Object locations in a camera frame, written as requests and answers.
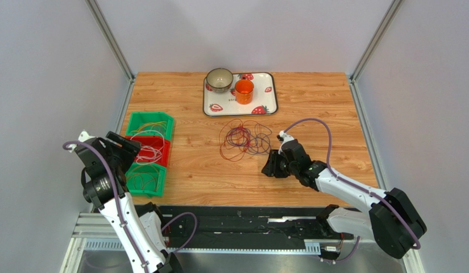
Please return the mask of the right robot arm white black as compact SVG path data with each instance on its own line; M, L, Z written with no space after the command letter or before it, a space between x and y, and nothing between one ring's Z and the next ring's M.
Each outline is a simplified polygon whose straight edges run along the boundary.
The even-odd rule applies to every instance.
M301 185L335 196L355 210L338 206L326 208L322 218L337 233L349 233L369 239L389 256L402 258L420 245L427 226L408 195L393 188L385 191L351 179L325 162L311 160L295 139L270 150L262 173L277 179L294 176Z

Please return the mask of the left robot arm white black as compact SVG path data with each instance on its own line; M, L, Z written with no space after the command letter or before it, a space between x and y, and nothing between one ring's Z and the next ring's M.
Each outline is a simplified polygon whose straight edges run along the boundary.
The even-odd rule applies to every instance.
M83 162L84 198L114 229L133 272L182 272L176 255L165 245L159 208L151 202L134 205L127 189L126 172L141 144L111 131L105 138L82 131L76 141L65 143L63 148Z

